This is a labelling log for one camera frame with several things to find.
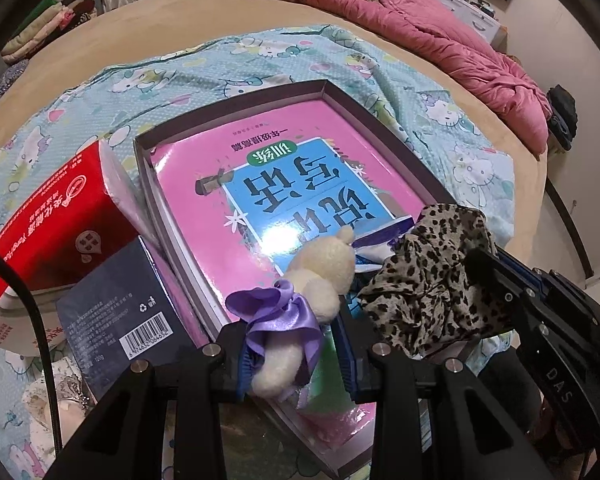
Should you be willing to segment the cream plush bunny purple bow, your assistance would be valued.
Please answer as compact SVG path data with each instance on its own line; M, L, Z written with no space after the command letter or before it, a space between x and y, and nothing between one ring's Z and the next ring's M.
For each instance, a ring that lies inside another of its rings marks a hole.
M310 381L322 351L323 327L336 318L340 297L353 282L353 241L350 226L314 238L272 286L226 297L226 310L246 323L247 344L260 354L251 384L254 396L282 398Z

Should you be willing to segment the leopard print scrunchie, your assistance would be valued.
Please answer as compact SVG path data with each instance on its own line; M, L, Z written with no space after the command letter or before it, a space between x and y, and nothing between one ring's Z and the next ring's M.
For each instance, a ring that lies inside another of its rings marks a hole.
M474 249L495 252L480 210L425 207L358 293L379 337L410 358L423 358L449 344L509 332L510 317L498 300L469 283L465 258Z

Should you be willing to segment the green egg sponge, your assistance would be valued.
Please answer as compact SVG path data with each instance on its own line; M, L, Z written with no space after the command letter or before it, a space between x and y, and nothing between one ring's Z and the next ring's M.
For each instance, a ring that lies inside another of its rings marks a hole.
M355 408L344 388L332 330L323 328L323 345L309 383L300 390L297 410L303 414L335 415Z

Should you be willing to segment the green floral tissue pack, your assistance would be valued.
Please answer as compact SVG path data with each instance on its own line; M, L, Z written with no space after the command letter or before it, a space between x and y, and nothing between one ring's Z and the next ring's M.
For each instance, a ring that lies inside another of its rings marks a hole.
M490 359L512 346L513 336L514 332L510 330L496 336L482 338L475 344L470 344L466 347L468 355L463 358L463 362L478 376Z

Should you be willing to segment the small snack packet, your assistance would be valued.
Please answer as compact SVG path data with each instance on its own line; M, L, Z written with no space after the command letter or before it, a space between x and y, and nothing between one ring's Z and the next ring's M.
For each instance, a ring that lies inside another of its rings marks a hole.
M355 272L368 273L381 269L385 260L396 253L400 238L413 229L411 216L396 218L378 229L358 236L352 243L355 253Z

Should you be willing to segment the dark blue glossy box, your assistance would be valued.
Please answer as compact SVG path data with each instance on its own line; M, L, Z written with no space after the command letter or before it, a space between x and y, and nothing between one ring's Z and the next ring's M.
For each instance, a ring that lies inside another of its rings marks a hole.
M169 263L140 236L75 284L56 309L97 400L132 362L169 364L209 342Z

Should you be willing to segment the black bag on floor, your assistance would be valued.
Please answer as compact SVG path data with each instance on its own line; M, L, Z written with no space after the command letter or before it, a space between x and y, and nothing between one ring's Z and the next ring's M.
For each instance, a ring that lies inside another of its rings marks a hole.
M576 100L560 84L550 88L546 95L552 107L552 116L547 121L548 130L564 151L570 151L573 139L577 135Z

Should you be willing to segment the dark tray with pink book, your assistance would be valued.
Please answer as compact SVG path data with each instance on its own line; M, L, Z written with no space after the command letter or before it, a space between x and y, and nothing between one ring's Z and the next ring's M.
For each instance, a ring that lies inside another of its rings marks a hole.
M134 142L166 258L211 337L231 292L271 285L299 248L366 234L450 193L386 126L326 80L283 84L168 120Z

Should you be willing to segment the pink quilted duvet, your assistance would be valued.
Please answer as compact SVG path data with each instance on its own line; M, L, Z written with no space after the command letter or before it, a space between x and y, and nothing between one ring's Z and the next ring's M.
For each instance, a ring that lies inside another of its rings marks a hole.
M438 66L486 104L528 150L547 148L552 108L509 56L495 51L438 0L287 0L336 14Z

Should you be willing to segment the red white tissue box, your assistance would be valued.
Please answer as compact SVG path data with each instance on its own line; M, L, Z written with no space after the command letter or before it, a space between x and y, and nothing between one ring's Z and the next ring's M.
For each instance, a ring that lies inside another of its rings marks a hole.
M65 338L59 299L139 235L157 239L140 192L105 141L76 153L1 229L0 256L33 295L49 346Z

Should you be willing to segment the white drawer cabinet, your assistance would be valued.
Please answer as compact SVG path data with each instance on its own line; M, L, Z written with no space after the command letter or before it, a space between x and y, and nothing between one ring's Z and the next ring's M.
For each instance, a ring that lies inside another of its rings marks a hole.
M466 0L439 0L456 18L480 35L494 50L503 50L506 28Z

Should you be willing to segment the hello kitty blue cloth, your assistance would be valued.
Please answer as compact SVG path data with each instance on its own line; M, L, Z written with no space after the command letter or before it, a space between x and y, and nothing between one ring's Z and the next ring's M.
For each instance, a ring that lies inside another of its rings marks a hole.
M445 88L332 25L215 39L145 61L106 67L62 92L0 148L0 232L54 172L92 143L105 141L140 192L157 237L148 243L174 273L140 184L136 137L233 96L311 80L329 81L360 103L430 170L453 202L484 213L498 244L513 237L512 159L492 146ZM68 356L54 366L59 396L80 390L91 393L66 335L60 344L66 346ZM303 414L297 410L303 387L274 398L270 408L313 452L346 460L364 453L370 446L367 428L375 414L373 405L355 405L340 416Z

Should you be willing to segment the tan bed sheet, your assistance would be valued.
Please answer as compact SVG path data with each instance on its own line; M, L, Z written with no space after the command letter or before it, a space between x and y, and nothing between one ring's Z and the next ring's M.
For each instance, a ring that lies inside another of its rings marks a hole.
M506 249L531 259L546 177L545 157L535 157L504 122L434 64L335 15L284 0L140 0L102 14L35 55L0 99L0 148L35 112L104 67L167 54L238 32L335 24L411 65L442 87L491 143L513 157L515 235Z

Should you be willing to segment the folded clothes stack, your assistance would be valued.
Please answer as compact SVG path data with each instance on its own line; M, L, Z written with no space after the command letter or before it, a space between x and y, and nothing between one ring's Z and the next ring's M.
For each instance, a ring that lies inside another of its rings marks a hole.
M102 13L100 0L42 0L1 50L7 65L30 60L39 50Z

